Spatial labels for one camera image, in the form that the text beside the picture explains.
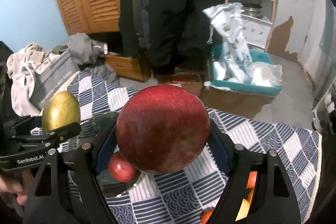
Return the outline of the person's left hand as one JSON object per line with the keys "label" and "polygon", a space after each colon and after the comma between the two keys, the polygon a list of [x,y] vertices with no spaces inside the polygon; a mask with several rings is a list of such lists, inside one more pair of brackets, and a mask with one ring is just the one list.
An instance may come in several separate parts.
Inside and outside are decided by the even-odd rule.
{"label": "person's left hand", "polygon": [[20,180],[1,174],[1,199],[7,206],[13,207],[10,195],[16,194],[17,203],[25,206],[33,182],[34,176],[30,170],[24,170]]}

